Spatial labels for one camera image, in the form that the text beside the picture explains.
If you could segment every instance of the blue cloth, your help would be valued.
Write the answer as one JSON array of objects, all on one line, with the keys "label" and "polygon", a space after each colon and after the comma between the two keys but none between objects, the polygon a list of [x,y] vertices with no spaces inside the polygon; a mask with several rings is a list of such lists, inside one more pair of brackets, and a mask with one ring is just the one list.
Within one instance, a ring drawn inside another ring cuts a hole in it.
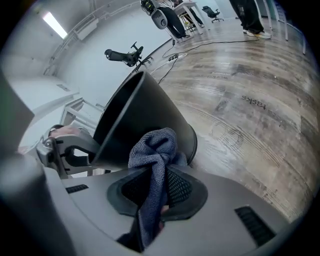
[{"label": "blue cloth", "polygon": [[138,211],[141,240],[146,248],[159,232],[160,214],[167,203],[165,166],[187,165],[186,156],[177,152],[177,136],[170,128],[146,133],[132,148],[129,168],[152,165],[149,194]]}]

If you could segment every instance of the gray plastic housing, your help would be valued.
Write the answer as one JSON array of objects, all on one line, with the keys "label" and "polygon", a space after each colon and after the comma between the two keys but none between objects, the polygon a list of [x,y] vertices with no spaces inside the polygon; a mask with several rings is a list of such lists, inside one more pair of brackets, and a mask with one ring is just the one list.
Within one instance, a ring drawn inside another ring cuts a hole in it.
[{"label": "gray plastic housing", "polygon": [[[249,205],[275,234],[285,232],[289,225],[271,205],[244,186],[189,167],[169,168],[200,180],[208,197],[191,218],[165,222],[143,255],[259,255],[265,253],[263,248],[270,250],[270,244],[283,239],[276,235],[262,247],[256,246],[236,208]],[[129,233],[134,218],[118,214],[107,200],[108,187],[126,177],[128,170],[61,180],[54,169],[43,169],[34,158],[19,154],[3,161],[0,169],[1,198],[48,252],[69,256],[139,255],[115,241]],[[66,188],[76,185],[88,188],[68,194]]]}]

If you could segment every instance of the ceiling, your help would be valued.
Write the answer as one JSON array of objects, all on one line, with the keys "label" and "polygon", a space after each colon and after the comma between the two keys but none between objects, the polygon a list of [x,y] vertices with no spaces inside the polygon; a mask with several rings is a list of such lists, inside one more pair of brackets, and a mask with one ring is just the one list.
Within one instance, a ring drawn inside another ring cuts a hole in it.
[{"label": "ceiling", "polygon": [[43,12],[51,12],[63,29],[72,28],[94,10],[114,12],[138,0],[45,0],[40,1]]}]

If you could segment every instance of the gray device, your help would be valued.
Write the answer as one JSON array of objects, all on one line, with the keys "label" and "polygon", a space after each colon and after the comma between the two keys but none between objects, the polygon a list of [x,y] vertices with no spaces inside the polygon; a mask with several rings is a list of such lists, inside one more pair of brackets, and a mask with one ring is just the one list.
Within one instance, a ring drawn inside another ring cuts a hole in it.
[{"label": "gray device", "polygon": [[165,14],[161,10],[156,10],[151,15],[152,21],[156,25],[156,27],[160,30],[164,30],[168,26],[168,20]]},{"label": "gray device", "polygon": [[[1,109],[12,107],[11,104],[19,107],[14,112],[16,118],[5,120],[4,124],[12,127],[17,119],[20,123],[16,133],[2,128],[0,134],[0,146],[6,149],[0,162],[1,200],[51,255],[268,255],[295,227],[295,223],[289,225],[276,209],[235,181],[169,165],[166,189],[170,208],[160,218],[164,229],[143,250],[137,211],[149,192],[150,167],[62,179],[68,171],[61,170],[68,166],[90,167],[82,166],[81,161],[78,166],[63,161],[61,158],[66,156],[62,152],[81,147],[94,153],[97,145],[83,133],[78,137],[45,138],[36,150],[42,154],[38,160],[15,152],[32,113],[6,81],[3,85],[5,96],[11,101],[2,101]],[[8,138],[15,140],[10,144]],[[59,141],[66,144],[59,148]],[[59,167],[47,167],[50,163]]]}]

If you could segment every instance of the white wall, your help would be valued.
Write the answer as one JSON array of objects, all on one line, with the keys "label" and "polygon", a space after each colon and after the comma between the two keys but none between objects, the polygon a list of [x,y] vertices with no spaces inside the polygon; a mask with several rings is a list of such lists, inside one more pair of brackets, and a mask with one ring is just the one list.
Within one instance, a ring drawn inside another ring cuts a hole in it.
[{"label": "white wall", "polygon": [[108,18],[84,41],[75,43],[62,61],[57,76],[93,104],[105,105],[134,69],[122,62],[107,60],[105,50],[131,52],[132,44],[143,46],[146,57],[170,36],[159,30],[138,4]]},{"label": "white wall", "polygon": [[237,17],[234,9],[231,6],[229,0],[215,0],[216,4],[219,6],[219,12],[223,14],[224,19],[230,19]]},{"label": "white wall", "polygon": [[62,38],[45,21],[30,10],[8,38],[0,55],[6,77],[43,75]]},{"label": "white wall", "polygon": [[32,111],[48,102],[75,92],[64,91],[58,87],[57,84],[69,86],[54,76],[8,77],[7,80],[24,104]]},{"label": "white wall", "polygon": [[57,84],[66,87],[68,85],[53,76],[9,77],[8,82],[26,106],[35,114],[19,145],[20,147],[30,147],[39,140],[47,129],[59,124],[64,103],[72,100],[75,92],[64,91],[58,87]]}]

